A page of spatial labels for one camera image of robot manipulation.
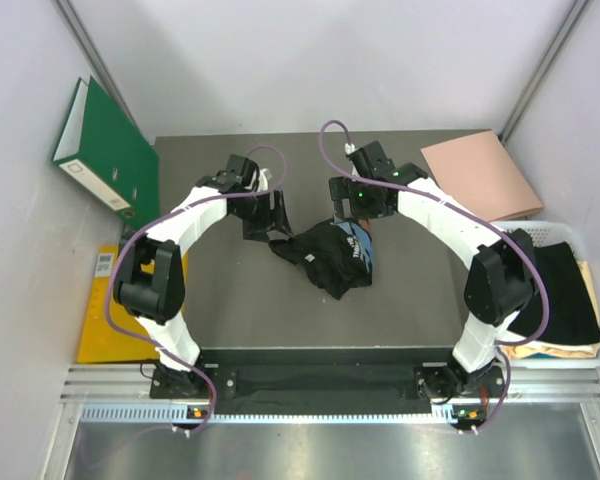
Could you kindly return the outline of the green lever arch binder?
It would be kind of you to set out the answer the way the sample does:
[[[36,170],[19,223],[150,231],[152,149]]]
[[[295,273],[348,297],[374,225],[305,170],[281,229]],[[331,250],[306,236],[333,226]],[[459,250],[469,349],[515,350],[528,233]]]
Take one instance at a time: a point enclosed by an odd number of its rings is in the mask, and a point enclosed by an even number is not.
[[[159,157],[95,78],[77,80],[51,161],[132,229],[160,217]]]

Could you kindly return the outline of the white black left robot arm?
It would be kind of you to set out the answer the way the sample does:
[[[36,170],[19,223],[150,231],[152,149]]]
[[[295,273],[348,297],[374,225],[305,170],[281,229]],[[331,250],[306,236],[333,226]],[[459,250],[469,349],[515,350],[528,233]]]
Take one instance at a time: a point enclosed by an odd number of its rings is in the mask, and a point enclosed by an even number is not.
[[[201,348],[182,311],[189,249],[231,215],[242,221],[246,240],[268,242],[271,231],[291,234],[284,194],[269,186],[267,175],[264,169],[205,176],[169,214],[121,242],[112,296],[158,353],[152,397],[193,398],[210,389],[205,370],[196,366]]]

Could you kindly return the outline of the pink paper folder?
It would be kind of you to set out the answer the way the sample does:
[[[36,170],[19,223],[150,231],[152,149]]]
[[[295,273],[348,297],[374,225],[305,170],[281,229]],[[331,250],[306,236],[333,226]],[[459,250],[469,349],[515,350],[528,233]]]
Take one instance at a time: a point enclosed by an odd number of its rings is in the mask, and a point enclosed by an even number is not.
[[[421,153],[439,187],[485,221],[522,218],[543,209],[491,130],[428,146]]]

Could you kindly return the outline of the folded black t-shirt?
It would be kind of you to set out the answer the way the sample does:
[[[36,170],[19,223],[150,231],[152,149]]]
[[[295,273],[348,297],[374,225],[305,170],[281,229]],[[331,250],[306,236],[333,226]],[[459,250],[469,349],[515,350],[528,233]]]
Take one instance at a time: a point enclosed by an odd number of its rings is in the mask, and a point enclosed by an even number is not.
[[[600,328],[581,271],[566,242],[535,248],[548,293],[549,322],[538,341],[568,347],[600,343]]]

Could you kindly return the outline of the white plastic basket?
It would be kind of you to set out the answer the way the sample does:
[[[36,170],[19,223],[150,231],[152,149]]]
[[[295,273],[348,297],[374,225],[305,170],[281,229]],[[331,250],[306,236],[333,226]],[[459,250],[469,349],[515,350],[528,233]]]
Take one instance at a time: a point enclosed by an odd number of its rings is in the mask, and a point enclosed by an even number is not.
[[[566,224],[541,220],[510,220],[499,221],[495,225],[507,232],[516,229],[525,230],[531,236],[536,247],[566,242],[577,261],[586,261],[589,266],[592,266],[591,254],[583,243],[582,237]],[[597,301],[600,307],[600,295],[597,296]],[[600,368],[600,349],[593,358],[533,356],[525,359],[512,359],[511,364],[514,368],[527,369],[596,369]]]

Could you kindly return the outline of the black printed t-shirt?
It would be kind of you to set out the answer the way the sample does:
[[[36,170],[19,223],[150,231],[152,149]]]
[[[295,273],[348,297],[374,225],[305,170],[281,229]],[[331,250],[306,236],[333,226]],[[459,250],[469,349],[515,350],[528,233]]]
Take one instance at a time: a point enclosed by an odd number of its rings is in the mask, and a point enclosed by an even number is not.
[[[314,286],[336,300],[373,284],[373,240],[366,219],[325,220],[287,239],[270,240],[269,248],[301,266]]]

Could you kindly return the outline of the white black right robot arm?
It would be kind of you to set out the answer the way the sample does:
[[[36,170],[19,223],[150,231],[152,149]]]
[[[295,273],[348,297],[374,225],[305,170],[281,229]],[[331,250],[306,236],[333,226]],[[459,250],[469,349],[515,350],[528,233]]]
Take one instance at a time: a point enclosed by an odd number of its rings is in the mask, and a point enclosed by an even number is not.
[[[468,271],[467,320],[447,363],[425,371],[419,384],[434,402],[472,394],[507,345],[509,326],[534,296],[548,299],[530,236],[522,230],[506,233],[479,219],[413,164],[379,173],[361,167],[332,177],[329,193],[335,213],[349,208],[371,219],[400,214],[462,261]]]

